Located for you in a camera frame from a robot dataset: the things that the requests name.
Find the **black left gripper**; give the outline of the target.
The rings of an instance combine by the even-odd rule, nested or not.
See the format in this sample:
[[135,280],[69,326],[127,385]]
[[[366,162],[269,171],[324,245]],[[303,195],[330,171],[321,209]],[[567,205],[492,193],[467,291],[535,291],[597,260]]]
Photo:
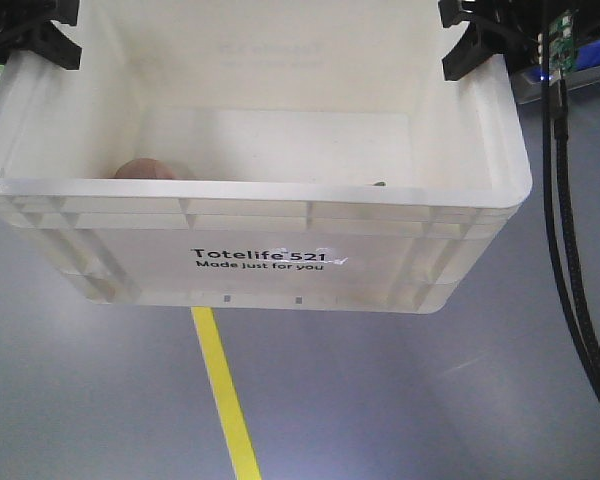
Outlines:
[[0,63],[11,52],[29,50],[65,70],[78,70],[82,48],[64,35],[50,20],[75,27],[79,0],[1,1]]

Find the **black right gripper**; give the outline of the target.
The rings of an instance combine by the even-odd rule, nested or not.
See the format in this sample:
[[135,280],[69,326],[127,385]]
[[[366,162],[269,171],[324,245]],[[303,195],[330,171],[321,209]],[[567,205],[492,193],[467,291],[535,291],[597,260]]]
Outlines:
[[439,0],[443,28],[469,26],[442,59],[444,79],[459,81],[494,55],[503,55],[516,73],[539,66],[538,35],[553,16],[571,9],[573,1]]

